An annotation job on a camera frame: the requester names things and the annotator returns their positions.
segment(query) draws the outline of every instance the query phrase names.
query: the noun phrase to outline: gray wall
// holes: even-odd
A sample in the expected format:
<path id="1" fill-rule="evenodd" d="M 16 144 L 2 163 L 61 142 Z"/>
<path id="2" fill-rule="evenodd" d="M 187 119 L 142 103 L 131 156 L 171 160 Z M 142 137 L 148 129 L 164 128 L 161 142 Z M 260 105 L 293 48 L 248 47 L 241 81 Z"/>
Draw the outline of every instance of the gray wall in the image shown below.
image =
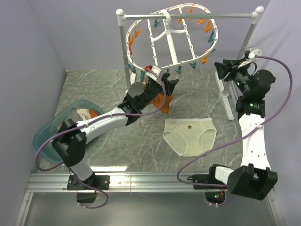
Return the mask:
<path id="1" fill-rule="evenodd" d="M 251 39 L 251 45 L 259 45 L 265 56 L 284 61 L 293 73 L 293 92 L 287 107 L 265 127 L 269 162 L 272 170 L 278 172 L 275 190 L 289 226 L 301 225 L 300 7 L 301 2 L 297 0 L 287 0 L 285 5 L 281 0 L 272 0 Z M 287 94 L 288 76 L 277 63 L 260 60 L 258 65 L 276 76 L 276 83 L 266 97 L 269 117 L 279 108 Z"/>
<path id="2" fill-rule="evenodd" d="M 65 79 L 25 0 L 0 1 L 0 224 L 13 225 L 34 169 L 35 133 L 54 115 Z"/>
<path id="3" fill-rule="evenodd" d="M 127 14 L 148 14 L 186 0 L 28 0 L 33 11 L 45 28 L 46 34 L 57 51 L 66 69 L 122 69 L 122 50 L 116 9 L 122 8 Z M 257 6 L 266 7 L 269 0 L 195 0 L 194 3 L 207 7 L 211 12 L 248 13 Z M 133 21 L 127 22 L 127 29 Z M 210 32 L 204 35 L 197 25 L 198 20 L 189 21 L 188 29 L 196 53 L 204 53 Z M 251 19 L 217 19 L 220 36 L 217 51 L 209 58 L 203 69 L 214 68 L 213 63 L 224 58 L 236 59 Z M 179 24 L 174 21 L 172 28 Z M 146 26 L 133 45 L 135 61 L 140 66 L 153 64 L 149 32 Z M 156 32 L 162 30 L 162 24 Z M 174 35 L 180 60 L 191 58 L 187 39 Z M 156 44 L 158 60 L 164 65 L 170 62 L 166 38 Z"/>

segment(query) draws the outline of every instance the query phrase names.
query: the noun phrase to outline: teal plastic basket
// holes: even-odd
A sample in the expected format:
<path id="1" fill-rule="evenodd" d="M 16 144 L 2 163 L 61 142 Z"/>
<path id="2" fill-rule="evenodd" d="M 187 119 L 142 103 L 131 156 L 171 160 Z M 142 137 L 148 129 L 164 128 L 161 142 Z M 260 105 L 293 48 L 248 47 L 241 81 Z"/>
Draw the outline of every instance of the teal plastic basket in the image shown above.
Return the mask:
<path id="1" fill-rule="evenodd" d="M 48 140 L 50 137 L 57 134 L 61 124 L 68 118 L 71 117 L 71 113 L 78 109 L 89 109 L 97 113 L 98 115 L 104 114 L 103 110 L 100 109 L 95 104 L 91 103 L 87 100 L 78 100 L 71 104 L 69 107 L 60 112 L 51 122 L 49 122 L 46 126 L 41 128 L 33 139 L 33 146 L 36 150 L 38 150 L 42 144 Z M 62 162 L 61 157 L 56 153 L 53 146 L 49 143 L 42 150 L 41 155 L 49 162 L 59 163 Z"/>

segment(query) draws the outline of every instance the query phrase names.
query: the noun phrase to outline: white pole connector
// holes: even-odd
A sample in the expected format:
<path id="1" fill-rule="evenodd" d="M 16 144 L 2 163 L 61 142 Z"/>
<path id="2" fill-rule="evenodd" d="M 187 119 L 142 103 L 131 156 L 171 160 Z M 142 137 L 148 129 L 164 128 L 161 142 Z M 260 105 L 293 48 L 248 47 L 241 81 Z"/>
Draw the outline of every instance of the white pole connector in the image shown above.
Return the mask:
<path id="1" fill-rule="evenodd" d="M 255 12 L 253 12 L 252 24 L 257 25 L 263 15 L 263 13 L 264 13 L 264 7 L 263 6 L 257 7 Z"/>
<path id="2" fill-rule="evenodd" d="M 126 19 L 124 17 L 124 11 L 122 9 L 117 9 L 116 10 L 116 14 L 117 14 L 117 19 L 118 19 L 118 25 L 120 27 L 125 26 L 126 25 Z"/>

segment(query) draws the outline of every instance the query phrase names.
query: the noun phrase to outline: marble floor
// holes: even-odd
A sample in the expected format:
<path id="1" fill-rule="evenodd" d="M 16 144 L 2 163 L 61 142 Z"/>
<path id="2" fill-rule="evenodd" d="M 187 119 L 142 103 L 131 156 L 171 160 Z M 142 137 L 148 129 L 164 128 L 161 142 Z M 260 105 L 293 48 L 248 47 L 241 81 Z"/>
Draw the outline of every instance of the marble floor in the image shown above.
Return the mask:
<path id="1" fill-rule="evenodd" d="M 156 113 L 141 117 L 136 123 L 114 129 L 87 145 L 85 159 L 94 171 L 176 171 L 192 160 L 179 157 L 163 139 L 167 118 L 211 117 L 217 129 L 214 146 L 241 137 L 238 121 L 229 121 L 226 117 L 214 71 L 188 70 L 180 75 L 174 72 L 169 79 L 175 78 L 180 81 L 174 90 L 169 115 Z M 81 99 L 89 100 L 108 112 L 122 102 L 125 90 L 123 70 L 69 71 L 56 113 Z M 143 112 L 153 110 L 154 106 L 149 105 Z M 242 144 L 238 143 L 201 158 L 186 170 L 208 170 L 214 163 L 236 169 L 241 159 Z M 52 165 L 44 159 L 41 162 L 44 168 Z M 68 169 L 61 166 L 51 172 L 54 171 L 65 172 Z"/>

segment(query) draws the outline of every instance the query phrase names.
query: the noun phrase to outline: beige cloth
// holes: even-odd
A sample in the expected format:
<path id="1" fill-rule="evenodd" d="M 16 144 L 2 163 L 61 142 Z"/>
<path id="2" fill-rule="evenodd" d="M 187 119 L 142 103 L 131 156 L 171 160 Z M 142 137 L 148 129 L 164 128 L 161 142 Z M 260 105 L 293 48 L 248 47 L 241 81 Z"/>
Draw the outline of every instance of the beige cloth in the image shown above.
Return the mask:
<path id="1" fill-rule="evenodd" d="M 211 149 L 216 128 L 211 118 L 166 119 L 163 138 L 183 157 L 195 157 Z"/>

